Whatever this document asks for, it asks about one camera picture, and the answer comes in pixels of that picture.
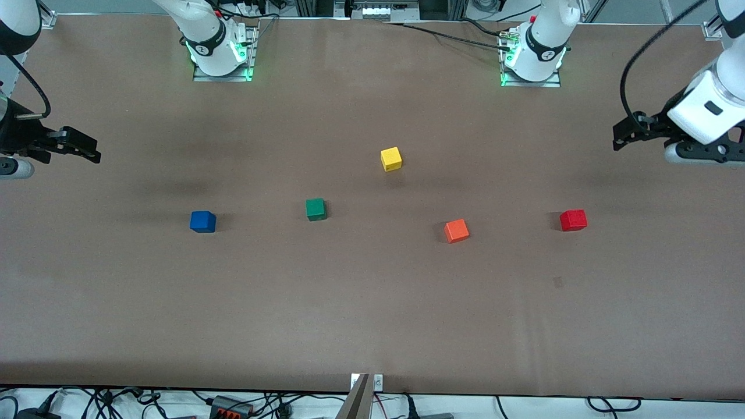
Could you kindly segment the red wooden block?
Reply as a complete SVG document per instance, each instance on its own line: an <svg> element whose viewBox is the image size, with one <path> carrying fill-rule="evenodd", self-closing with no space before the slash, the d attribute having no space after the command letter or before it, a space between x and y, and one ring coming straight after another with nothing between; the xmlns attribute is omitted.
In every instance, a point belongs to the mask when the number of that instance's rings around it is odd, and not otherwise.
<svg viewBox="0 0 745 419"><path fill-rule="evenodd" d="M559 215L559 223L562 232L575 232L587 228L588 218L584 209L568 209Z"/></svg>

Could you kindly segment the blue wooden block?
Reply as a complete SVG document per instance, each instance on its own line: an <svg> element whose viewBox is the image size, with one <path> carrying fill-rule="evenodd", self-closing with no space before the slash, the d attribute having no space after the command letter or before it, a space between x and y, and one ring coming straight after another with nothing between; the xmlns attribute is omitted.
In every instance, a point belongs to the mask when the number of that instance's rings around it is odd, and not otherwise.
<svg viewBox="0 0 745 419"><path fill-rule="evenodd" d="M195 233L215 233L217 231L217 216L211 211L192 211L189 219L189 229Z"/></svg>

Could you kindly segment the orange wooden block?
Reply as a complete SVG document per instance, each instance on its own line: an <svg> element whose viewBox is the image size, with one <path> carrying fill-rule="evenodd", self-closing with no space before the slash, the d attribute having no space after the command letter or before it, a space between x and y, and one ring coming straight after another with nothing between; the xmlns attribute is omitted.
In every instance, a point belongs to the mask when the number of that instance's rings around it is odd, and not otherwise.
<svg viewBox="0 0 745 419"><path fill-rule="evenodd" d="M464 218L445 223L445 240L448 244L455 244L470 237L469 228Z"/></svg>

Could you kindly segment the grey terminal block device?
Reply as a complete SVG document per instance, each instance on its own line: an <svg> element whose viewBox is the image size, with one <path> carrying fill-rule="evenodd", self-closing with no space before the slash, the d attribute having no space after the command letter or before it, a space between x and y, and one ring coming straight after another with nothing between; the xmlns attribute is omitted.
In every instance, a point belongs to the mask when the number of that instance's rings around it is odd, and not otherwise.
<svg viewBox="0 0 745 419"><path fill-rule="evenodd" d="M418 0L344 0L344 16L351 19L405 23L420 20Z"/></svg>

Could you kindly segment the brown table cover mat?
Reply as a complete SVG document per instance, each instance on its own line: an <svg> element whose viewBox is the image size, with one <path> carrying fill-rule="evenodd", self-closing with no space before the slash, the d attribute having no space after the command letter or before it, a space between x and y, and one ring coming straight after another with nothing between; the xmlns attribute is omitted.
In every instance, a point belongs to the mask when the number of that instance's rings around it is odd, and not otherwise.
<svg viewBox="0 0 745 419"><path fill-rule="evenodd" d="M0 181L0 382L745 398L745 168L612 149L654 31L578 27L561 87L513 88L492 50L280 20L251 82L199 83L167 16L62 16L26 68L102 158Z"/></svg>

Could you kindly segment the black orange power strip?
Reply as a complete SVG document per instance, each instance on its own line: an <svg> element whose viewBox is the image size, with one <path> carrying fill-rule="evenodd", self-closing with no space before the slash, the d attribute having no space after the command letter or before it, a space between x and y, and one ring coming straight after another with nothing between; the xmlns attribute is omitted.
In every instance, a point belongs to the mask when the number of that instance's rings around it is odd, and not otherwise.
<svg viewBox="0 0 745 419"><path fill-rule="evenodd" d="M213 397L208 419L250 419L254 413L254 406L249 402L242 402L229 397Z"/></svg>

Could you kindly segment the grey metal beam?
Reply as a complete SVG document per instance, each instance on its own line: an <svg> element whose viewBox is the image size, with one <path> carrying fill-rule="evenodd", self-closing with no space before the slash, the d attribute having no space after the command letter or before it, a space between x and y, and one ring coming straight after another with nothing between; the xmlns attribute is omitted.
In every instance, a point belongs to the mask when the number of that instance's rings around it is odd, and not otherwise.
<svg viewBox="0 0 745 419"><path fill-rule="evenodd" d="M335 419L370 419L375 374L352 375L352 387Z"/></svg>

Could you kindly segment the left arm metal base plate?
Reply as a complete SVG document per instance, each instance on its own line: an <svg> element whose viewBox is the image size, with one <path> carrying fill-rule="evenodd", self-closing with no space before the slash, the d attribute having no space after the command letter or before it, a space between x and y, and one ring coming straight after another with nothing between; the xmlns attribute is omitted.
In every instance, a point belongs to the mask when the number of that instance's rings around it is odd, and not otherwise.
<svg viewBox="0 0 745 419"><path fill-rule="evenodd" d="M506 59L513 58L513 55L505 55L500 62L500 86L501 87L531 87L531 88L559 88L561 87L559 69L562 66L562 60L557 63L557 67L551 77L546 80L532 81L525 80L514 73L513 69L506 66Z"/></svg>

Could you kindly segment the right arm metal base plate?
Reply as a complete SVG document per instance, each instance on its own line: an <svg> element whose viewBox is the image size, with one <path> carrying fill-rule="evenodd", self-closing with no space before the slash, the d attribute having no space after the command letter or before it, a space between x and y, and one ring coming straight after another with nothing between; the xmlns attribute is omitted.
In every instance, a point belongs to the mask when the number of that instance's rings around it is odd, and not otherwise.
<svg viewBox="0 0 745 419"><path fill-rule="evenodd" d="M217 65L208 64L207 69L218 69L218 74L204 71L200 60L191 55L194 81L250 82L253 79L256 54L258 50L259 28L239 24L231 35L215 51L221 61Z"/></svg>

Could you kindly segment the aluminium profile frame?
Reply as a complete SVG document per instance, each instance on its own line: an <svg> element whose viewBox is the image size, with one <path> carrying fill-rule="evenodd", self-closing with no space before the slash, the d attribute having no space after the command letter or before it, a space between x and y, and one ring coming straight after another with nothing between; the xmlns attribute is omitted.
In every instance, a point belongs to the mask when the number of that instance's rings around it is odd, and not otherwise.
<svg viewBox="0 0 745 419"><path fill-rule="evenodd" d="M300 17L351 19L346 17L343 11L345 0L291 0L291 2L295 4ZM421 13L418 21L458 20L465 16L468 3L469 0L418 0Z"/></svg>

